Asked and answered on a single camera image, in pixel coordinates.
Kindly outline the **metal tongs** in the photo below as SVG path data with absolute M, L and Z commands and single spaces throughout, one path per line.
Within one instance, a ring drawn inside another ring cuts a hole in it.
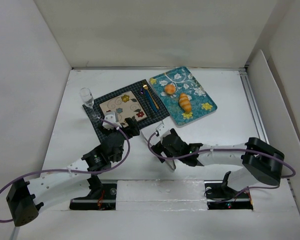
M 161 163 L 166 163 L 168 165 L 168 167 L 171 169 L 171 171 L 174 172 L 177 167 L 176 167 L 174 160 L 166 160 L 166 158 L 169 158 L 169 157 L 171 158 L 172 154 L 171 153 L 169 154 L 167 152 L 167 150 L 165 148 L 163 148 L 163 145 L 162 145 L 163 137 L 162 138 L 157 137 L 156 131 L 153 134 L 151 134 L 149 138 L 146 138 L 146 136 L 143 134 L 143 132 L 141 130 L 140 130 L 140 134 L 144 138 L 144 140 L 147 142 L 150 152 L 153 153 Z M 154 144 L 151 143 L 151 139 L 153 137 L 158 138 L 158 141 Z

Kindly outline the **striped orange bread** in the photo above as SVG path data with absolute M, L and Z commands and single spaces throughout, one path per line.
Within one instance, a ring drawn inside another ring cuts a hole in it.
M 192 111 L 190 100 L 185 93 L 180 93 L 179 95 L 179 106 L 186 113 L 190 113 Z

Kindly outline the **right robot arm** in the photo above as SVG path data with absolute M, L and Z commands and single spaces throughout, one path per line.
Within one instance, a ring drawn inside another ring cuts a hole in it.
M 227 165 L 238 166 L 236 171 L 227 171 L 218 188 L 227 197 L 233 197 L 241 190 L 255 184 L 264 189 L 280 186 L 284 154 L 257 137 L 250 137 L 246 143 L 230 146 L 186 143 L 172 128 L 158 130 L 159 141 L 150 146 L 150 152 L 160 161 L 179 160 L 190 166 Z

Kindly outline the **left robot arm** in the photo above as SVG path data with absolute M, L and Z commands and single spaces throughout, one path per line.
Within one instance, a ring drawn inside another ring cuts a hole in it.
M 119 166 L 128 156 L 123 152 L 124 144 L 140 134 L 134 117 L 126 118 L 125 122 L 123 126 L 113 115 L 106 115 L 102 123 L 107 136 L 99 146 L 65 168 L 47 170 L 42 177 L 28 181 L 23 176 L 14 180 L 6 196 L 14 225 L 24 226 L 37 218 L 40 211 L 66 197 L 72 198 L 75 185 L 81 181 L 88 183 L 86 200 L 101 198 L 104 190 L 98 175 L 113 170 L 113 163 Z

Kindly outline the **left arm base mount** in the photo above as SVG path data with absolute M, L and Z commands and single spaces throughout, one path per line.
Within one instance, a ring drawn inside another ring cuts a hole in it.
M 112 211 L 116 209 L 117 182 L 103 182 L 102 189 L 90 191 L 87 196 L 74 198 L 69 209 L 74 211 Z

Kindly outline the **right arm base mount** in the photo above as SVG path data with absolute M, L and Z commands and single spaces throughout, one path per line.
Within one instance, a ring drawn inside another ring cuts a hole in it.
M 253 210 L 249 193 L 241 193 L 225 186 L 220 180 L 204 181 L 204 197 L 208 210 Z

